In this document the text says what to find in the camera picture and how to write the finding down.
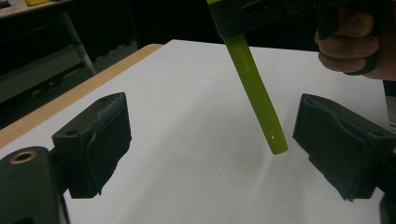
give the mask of white table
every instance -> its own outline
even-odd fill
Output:
[[[223,45],[171,41],[1,149],[0,158],[52,148],[50,136],[67,121],[124,91],[131,148],[102,196],[71,200],[66,192],[72,223],[379,223],[380,190],[370,200],[343,201],[291,136],[304,92],[388,128],[382,82],[328,71],[313,52],[252,53],[287,153],[271,154]]]

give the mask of human hand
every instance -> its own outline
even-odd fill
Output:
[[[375,21],[363,11],[340,8],[338,31],[325,40],[315,42],[320,48],[319,60],[330,70],[356,72],[365,65],[365,58],[377,51],[375,69],[366,77],[396,81],[396,2],[391,2],[391,21],[385,21],[379,35],[370,35]]]

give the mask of finger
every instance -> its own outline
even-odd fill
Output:
[[[364,37],[373,30],[374,18],[365,11],[341,7],[340,24],[336,35]]]
[[[336,72],[344,72],[344,73],[356,72],[361,70],[366,64],[366,60],[364,58],[335,59],[321,52],[319,53],[318,58],[320,62],[323,64],[323,66]]]
[[[315,34],[315,42],[324,54],[338,59],[355,59],[368,57],[379,48],[379,39],[376,36],[363,38],[344,37],[332,35],[325,40],[318,40],[318,32]]]

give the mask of wooden table edge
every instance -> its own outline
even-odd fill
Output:
[[[76,86],[74,89],[66,92],[46,105],[41,106],[34,112],[0,130],[0,148],[5,147],[23,134],[29,132],[35,126],[70,106],[75,101],[79,100],[91,91],[96,90],[98,87],[102,86],[113,77],[116,77],[129,67],[149,56],[161,46],[162,45],[159,44],[151,44],[143,47],[125,59],[110,66],[100,74],[86,80],[85,82]]]

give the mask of green tube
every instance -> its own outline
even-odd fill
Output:
[[[262,127],[268,145],[274,154],[288,150],[288,143],[277,118],[267,90],[260,78],[248,43],[243,34],[225,38],[224,43],[230,52],[233,64],[242,81],[247,97]]]

